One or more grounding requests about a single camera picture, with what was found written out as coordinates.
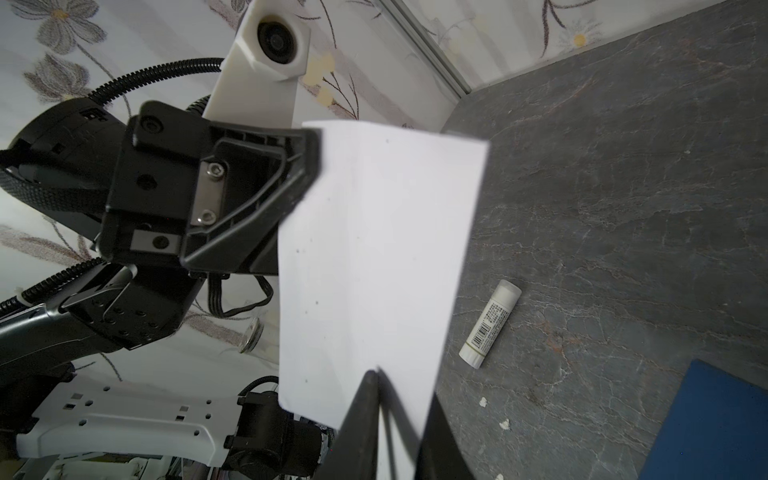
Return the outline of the white glue stick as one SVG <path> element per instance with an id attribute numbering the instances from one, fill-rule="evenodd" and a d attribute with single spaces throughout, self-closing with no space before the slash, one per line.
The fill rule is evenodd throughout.
<path id="1" fill-rule="evenodd" d="M 522 290 L 513 283 L 499 281 L 459 351 L 459 357 L 469 366 L 481 367 L 521 294 Z"/>

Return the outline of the dark blue envelope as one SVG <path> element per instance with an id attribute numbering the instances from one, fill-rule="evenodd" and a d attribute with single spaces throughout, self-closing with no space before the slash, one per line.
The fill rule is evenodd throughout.
<path id="1" fill-rule="evenodd" d="M 765 479 L 767 391 L 691 362 L 641 479 Z"/>

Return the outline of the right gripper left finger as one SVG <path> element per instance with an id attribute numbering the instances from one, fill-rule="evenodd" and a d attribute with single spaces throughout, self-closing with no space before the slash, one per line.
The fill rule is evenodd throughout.
<path id="1" fill-rule="evenodd" d="M 350 404 L 335 442 L 314 479 L 377 478 L 380 414 L 379 375 L 367 371 Z"/>

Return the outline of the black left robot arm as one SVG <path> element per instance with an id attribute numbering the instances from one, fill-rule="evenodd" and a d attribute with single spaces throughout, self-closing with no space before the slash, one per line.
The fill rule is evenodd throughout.
<path id="1" fill-rule="evenodd" d="M 98 224 L 98 256 L 1 305 L 1 429 L 41 424 L 35 400 L 72 362 L 133 350 L 175 333 L 200 292 L 226 308 L 223 283 L 251 275 L 266 300 L 277 230 L 320 171 L 312 129 L 227 124 L 161 102 L 128 122 L 97 95 L 56 105 L 1 153 L 4 191 L 38 210 Z"/>

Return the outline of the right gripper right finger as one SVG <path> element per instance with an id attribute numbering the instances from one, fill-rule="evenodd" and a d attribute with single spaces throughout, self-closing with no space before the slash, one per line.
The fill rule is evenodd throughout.
<path id="1" fill-rule="evenodd" d="M 444 409 L 433 395 L 416 464 L 415 479 L 473 480 Z"/>

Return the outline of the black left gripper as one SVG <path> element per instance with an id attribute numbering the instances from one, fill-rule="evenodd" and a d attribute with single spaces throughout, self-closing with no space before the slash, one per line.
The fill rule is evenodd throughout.
<path id="1" fill-rule="evenodd" d="M 66 225 L 98 227 L 115 263 L 194 272 L 276 275 L 278 226 L 321 169 L 316 129 L 213 122 L 159 101 L 123 122 L 87 97 L 34 118 L 1 151 L 1 187 Z M 225 167 L 223 213 L 192 223 L 203 159 Z"/>

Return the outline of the white letter paper blue border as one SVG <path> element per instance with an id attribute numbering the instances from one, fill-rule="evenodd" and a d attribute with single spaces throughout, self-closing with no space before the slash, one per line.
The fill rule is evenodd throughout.
<path id="1" fill-rule="evenodd" d="M 331 428 L 364 374 L 394 403 L 378 474 L 410 479 L 427 423 L 490 145 L 326 120 L 317 179 L 278 233 L 279 401 Z"/>

